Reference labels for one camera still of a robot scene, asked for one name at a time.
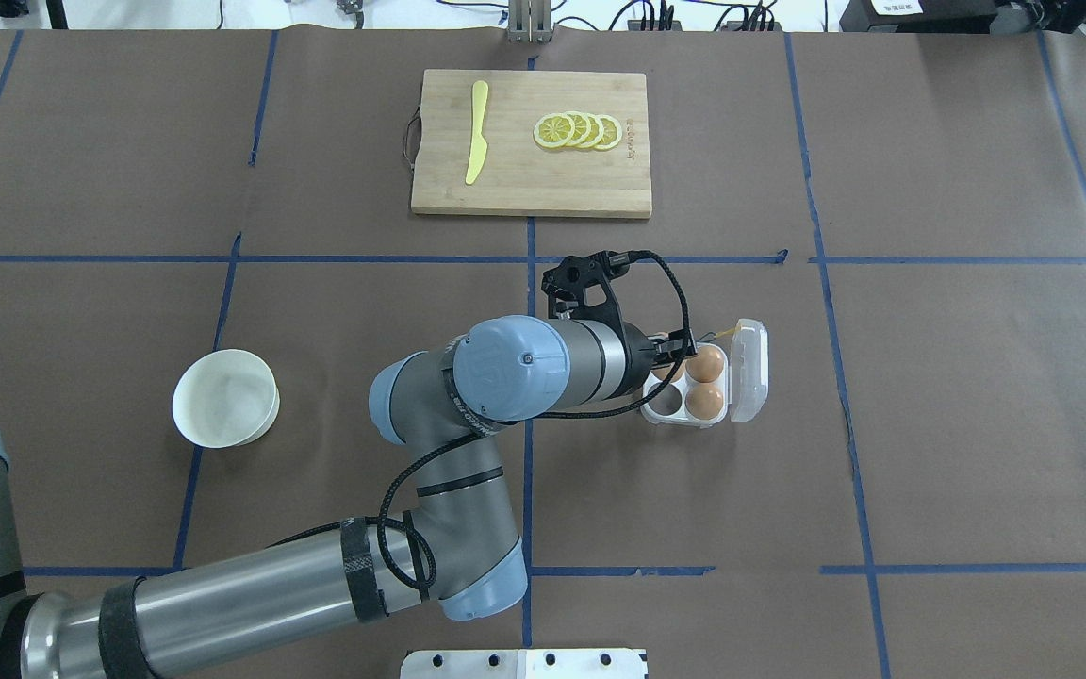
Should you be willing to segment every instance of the gray tabletop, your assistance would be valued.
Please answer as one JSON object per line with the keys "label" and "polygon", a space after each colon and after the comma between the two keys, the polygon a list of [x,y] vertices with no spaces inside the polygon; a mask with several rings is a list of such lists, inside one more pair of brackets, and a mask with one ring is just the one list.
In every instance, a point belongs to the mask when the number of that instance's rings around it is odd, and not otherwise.
{"label": "gray tabletop", "polygon": [[[647,74],[648,221],[426,218],[426,68]],[[93,594],[374,513],[375,374],[542,314],[563,254],[671,254],[696,335],[767,324],[760,416],[500,436],[531,589],[198,676],[396,676],[405,652],[645,647],[653,676],[1086,678],[1086,39],[0,33],[0,426],[29,589]],[[628,320],[680,325],[646,263]],[[169,394],[270,364],[263,439]],[[409,499],[402,500],[408,506]]]}

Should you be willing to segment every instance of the white label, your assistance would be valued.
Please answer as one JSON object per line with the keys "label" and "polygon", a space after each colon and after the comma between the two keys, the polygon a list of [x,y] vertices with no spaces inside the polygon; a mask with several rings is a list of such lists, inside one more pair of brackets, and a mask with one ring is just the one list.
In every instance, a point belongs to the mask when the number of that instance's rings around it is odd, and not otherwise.
{"label": "white label", "polygon": [[885,17],[901,17],[904,14],[919,14],[924,10],[919,8],[919,0],[870,0],[874,12]]}

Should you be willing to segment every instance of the egg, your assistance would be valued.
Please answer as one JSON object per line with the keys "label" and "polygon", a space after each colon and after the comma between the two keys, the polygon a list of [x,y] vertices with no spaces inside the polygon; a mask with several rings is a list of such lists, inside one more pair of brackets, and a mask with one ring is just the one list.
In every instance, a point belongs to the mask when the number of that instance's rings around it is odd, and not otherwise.
{"label": "egg", "polygon": [[[656,379],[664,379],[665,377],[668,377],[668,372],[671,369],[673,369],[673,366],[671,365],[658,367],[652,370],[652,376],[655,377]],[[673,382],[677,382],[678,379],[681,379],[682,375],[685,375],[685,364],[682,364],[680,367],[678,367],[677,375],[673,375]]]}
{"label": "egg", "polygon": [[723,391],[715,383],[698,383],[685,392],[685,410],[697,419],[715,419],[723,410]]}
{"label": "egg", "polygon": [[723,374],[723,351],[716,345],[705,344],[698,348],[697,356],[685,360],[690,377],[699,382],[715,382]]}

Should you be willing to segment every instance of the black box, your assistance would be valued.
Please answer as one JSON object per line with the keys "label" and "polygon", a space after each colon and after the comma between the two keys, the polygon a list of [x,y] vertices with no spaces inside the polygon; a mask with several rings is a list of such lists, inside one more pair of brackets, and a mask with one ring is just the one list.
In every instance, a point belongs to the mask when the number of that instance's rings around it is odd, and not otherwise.
{"label": "black box", "polygon": [[[879,13],[875,5],[909,13]],[[987,33],[996,14],[993,0],[849,0],[841,14],[841,30]]]}

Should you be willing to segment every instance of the yellow knife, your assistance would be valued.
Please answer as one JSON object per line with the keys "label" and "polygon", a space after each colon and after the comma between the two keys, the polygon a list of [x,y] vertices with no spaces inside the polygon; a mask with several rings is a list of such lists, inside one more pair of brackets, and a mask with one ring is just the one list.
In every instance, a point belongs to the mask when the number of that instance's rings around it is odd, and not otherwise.
{"label": "yellow knife", "polygon": [[480,176],[483,158],[489,153],[489,142],[483,140],[483,109],[489,104],[489,84],[471,83],[471,148],[468,150],[468,173],[465,184],[470,186]]}

